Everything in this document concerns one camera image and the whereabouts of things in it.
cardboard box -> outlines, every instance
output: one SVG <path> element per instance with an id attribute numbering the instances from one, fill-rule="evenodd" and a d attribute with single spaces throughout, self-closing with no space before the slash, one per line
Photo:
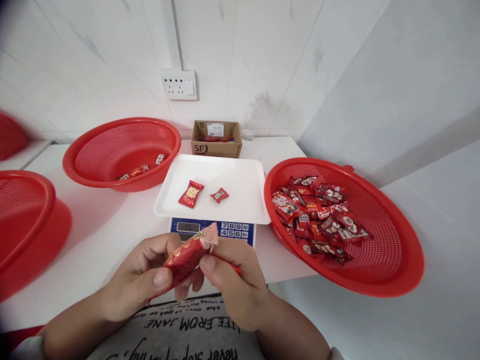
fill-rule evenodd
<path id="1" fill-rule="evenodd" d="M 199 137 L 205 135 L 217 136 L 222 139 L 233 136 L 234 142 L 199 141 Z M 242 151 L 242 131 L 238 122 L 195 120 L 191 135 L 192 154 L 238 159 L 240 151 Z"/>

basket handle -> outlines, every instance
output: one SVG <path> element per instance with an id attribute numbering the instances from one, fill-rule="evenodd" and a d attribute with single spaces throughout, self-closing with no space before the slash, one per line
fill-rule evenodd
<path id="1" fill-rule="evenodd" d="M 355 168 L 352 165 L 343 165 L 343 168 L 351 173 L 355 171 Z"/>

hand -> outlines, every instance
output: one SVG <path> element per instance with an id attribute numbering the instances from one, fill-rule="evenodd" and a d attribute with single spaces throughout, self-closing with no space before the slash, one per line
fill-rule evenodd
<path id="1" fill-rule="evenodd" d="M 272 297 L 255 250 L 245 240 L 221 237 L 213 253 L 223 260 L 205 255 L 200 259 L 201 271 L 221 292 L 231 319 L 243 330 L 258 330 Z M 229 263 L 240 268 L 241 276 Z"/>
<path id="2" fill-rule="evenodd" d="M 172 271 L 161 267 L 169 254 L 182 245 L 177 233 L 166 233 L 140 242 L 122 262 L 101 292 L 101 312 L 106 320 L 120 322 L 148 304 L 148 300 L 172 284 Z M 201 289 L 202 272 L 197 269 L 175 288 L 175 298 L 184 301 Z"/>

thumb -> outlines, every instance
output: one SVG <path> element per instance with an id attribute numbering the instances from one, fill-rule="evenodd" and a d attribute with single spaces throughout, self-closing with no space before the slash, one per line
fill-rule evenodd
<path id="1" fill-rule="evenodd" d="M 150 269 L 135 280 L 140 300 L 146 301 L 167 290 L 172 285 L 172 271 L 167 267 Z"/>
<path id="2" fill-rule="evenodd" d="M 226 302 L 239 300 L 239 295 L 241 297 L 250 291 L 250 286 L 224 260 L 204 255 L 200 259 L 200 269 L 210 283 L 221 292 Z"/>

white tray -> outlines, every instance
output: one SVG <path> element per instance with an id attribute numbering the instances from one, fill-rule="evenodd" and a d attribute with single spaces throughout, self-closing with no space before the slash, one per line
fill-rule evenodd
<path id="1" fill-rule="evenodd" d="M 205 188 L 194 208 L 179 204 L 193 180 Z M 270 224 L 264 202 L 265 173 L 257 160 L 180 154 L 172 162 L 153 211 L 169 218 Z M 230 196 L 217 203 L 210 194 Z"/>

